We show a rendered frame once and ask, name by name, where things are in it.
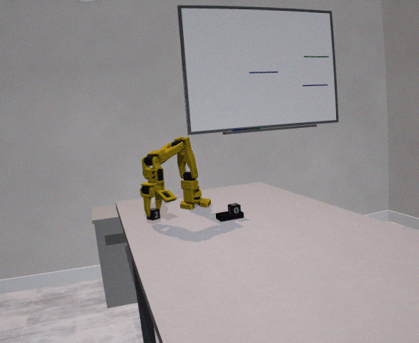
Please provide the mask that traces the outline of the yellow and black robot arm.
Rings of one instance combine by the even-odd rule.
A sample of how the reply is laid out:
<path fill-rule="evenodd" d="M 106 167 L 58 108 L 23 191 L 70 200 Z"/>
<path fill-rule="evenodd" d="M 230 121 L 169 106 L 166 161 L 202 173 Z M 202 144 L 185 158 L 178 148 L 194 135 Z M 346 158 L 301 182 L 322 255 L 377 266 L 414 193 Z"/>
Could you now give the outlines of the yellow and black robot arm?
<path fill-rule="evenodd" d="M 171 149 L 168 149 L 170 147 Z M 147 156 L 143 157 L 142 173 L 144 178 L 153 184 L 155 182 L 163 182 L 164 172 L 160 164 L 163 164 L 175 154 L 177 154 L 180 177 L 184 179 L 181 180 L 184 201 L 181 201 L 180 208 L 191 210 L 194 209 L 195 204 L 205 208 L 209 207 L 211 200 L 200 198 L 202 193 L 199 189 L 198 180 L 196 180 L 198 177 L 197 166 L 191 149 L 189 137 L 176 138 L 174 139 L 174 142 L 168 143 L 159 151 L 152 151 L 148 153 Z M 188 165 L 190 171 L 186 172 L 186 164 Z M 152 168 L 150 168 L 150 166 L 152 166 Z"/>

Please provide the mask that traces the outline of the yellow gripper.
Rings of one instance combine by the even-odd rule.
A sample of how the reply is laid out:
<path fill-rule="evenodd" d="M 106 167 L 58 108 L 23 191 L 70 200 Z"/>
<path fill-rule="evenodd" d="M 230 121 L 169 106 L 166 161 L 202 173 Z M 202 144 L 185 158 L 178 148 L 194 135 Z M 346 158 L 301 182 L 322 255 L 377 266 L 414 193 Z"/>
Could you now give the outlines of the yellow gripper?
<path fill-rule="evenodd" d="M 164 182 L 157 182 L 157 183 L 155 182 L 153 184 L 152 182 L 148 181 L 148 182 L 142 183 L 141 185 L 142 187 L 140 189 L 140 194 L 141 194 L 141 197 L 143 197 L 144 199 L 144 210 L 148 217 L 150 217 L 150 204 L 151 204 L 152 198 L 155 197 L 156 209 L 159 209 L 159 210 L 161 208 L 162 199 L 166 203 L 177 199 L 176 196 L 173 195 L 173 193 L 171 193 L 171 191 L 164 190 Z"/>

